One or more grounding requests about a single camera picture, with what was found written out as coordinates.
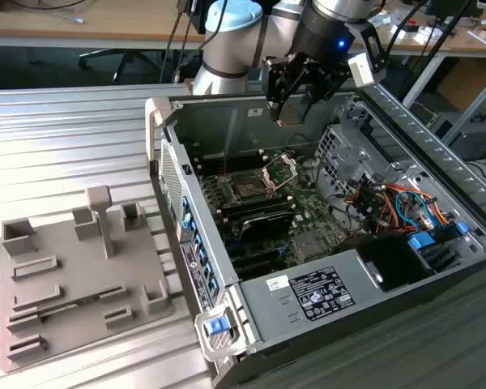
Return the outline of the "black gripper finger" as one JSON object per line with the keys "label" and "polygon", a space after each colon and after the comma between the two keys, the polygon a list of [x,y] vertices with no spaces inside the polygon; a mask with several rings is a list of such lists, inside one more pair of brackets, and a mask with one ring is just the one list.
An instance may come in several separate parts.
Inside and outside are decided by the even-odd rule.
{"label": "black gripper finger", "polygon": [[308,116],[314,104],[320,100],[329,100],[347,80],[347,67],[337,66],[332,70],[318,69],[313,82],[308,84],[301,101],[305,105],[303,118]]}
{"label": "black gripper finger", "polygon": [[301,85],[304,77],[304,55],[265,56],[262,59],[262,91],[272,121],[278,121],[285,102]]}

